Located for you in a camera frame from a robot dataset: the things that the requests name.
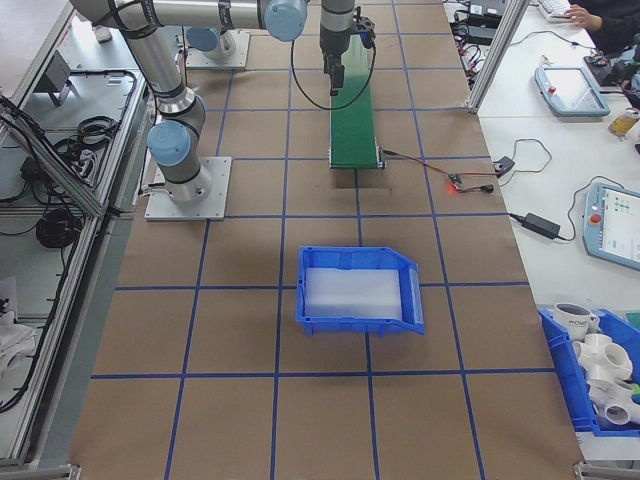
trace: power adapter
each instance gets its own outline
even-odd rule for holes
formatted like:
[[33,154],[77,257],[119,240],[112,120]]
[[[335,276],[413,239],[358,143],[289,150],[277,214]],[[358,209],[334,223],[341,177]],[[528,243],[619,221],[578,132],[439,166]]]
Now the power adapter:
[[560,225],[550,222],[546,218],[539,217],[533,213],[527,213],[524,217],[522,215],[510,213],[509,216],[527,230],[531,230],[538,235],[550,238],[551,240],[556,238],[562,239],[562,237],[558,235],[560,233]]
[[38,162],[36,162],[32,157],[27,157],[22,162],[22,166],[20,167],[20,176],[25,182],[35,182],[39,178],[42,178],[44,172]]
[[498,174],[497,177],[500,178],[509,173],[515,164],[516,162],[511,160],[509,157],[502,157],[497,162],[493,162],[493,169]]

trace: green conveyor belt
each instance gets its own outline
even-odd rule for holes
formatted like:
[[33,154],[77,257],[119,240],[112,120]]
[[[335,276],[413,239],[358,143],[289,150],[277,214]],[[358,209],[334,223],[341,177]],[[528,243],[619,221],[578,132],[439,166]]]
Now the green conveyor belt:
[[[342,55],[344,87],[331,97],[331,106],[351,101],[367,81],[367,50],[357,35],[351,37],[349,50]],[[378,148],[373,124],[371,87],[367,86],[353,105],[331,112],[331,168],[379,168]]]

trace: white desk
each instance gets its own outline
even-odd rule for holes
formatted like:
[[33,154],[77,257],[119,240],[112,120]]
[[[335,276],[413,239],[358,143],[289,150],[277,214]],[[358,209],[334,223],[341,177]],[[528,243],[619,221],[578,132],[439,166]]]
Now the white desk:
[[[583,45],[591,45],[586,32],[567,24],[550,24],[535,8],[529,8],[513,42],[528,33],[553,30]],[[618,139],[607,130],[609,123],[626,107],[622,95],[607,95],[611,108],[607,117],[560,119],[552,114],[533,80],[542,55],[554,66],[583,66],[589,50],[574,47],[551,34],[538,34],[508,49],[495,80],[482,104],[479,117],[492,159],[512,156],[518,138],[537,138],[553,155],[552,162],[538,174],[518,173],[502,189],[507,209],[517,214],[535,213],[562,226],[563,236],[571,235],[567,210],[573,192],[596,175],[619,181],[630,190],[640,190],[640,127],[627,139]],[[547,156],[539,145],[520,143],[516,168],[536,169]],[[640,309],[640,272],[590,257],[582,243],[584,193],[579,194],[572,218],[577,238],[570,244],[547,240],[514,222],[520,248],[536,303],[558,301],[588,307],[606,307],[623,312]],[[577,434],[587,460],[640,459],[640,439],[598,438]]]

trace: keyboard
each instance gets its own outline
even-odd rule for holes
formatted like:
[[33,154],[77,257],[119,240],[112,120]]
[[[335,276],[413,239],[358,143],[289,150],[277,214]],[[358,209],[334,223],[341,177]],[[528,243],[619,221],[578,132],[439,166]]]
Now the keyboard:
[[564,12],[569,10],[571,4],[567,0],[539,0],[538,10],[548,22],[568,22]]

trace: person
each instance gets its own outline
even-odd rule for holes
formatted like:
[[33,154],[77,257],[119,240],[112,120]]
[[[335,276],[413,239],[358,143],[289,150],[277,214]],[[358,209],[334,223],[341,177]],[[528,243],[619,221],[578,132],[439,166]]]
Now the person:
[[640,33],[640,0],[571,0],[567,15],[605,55],[618,53]]

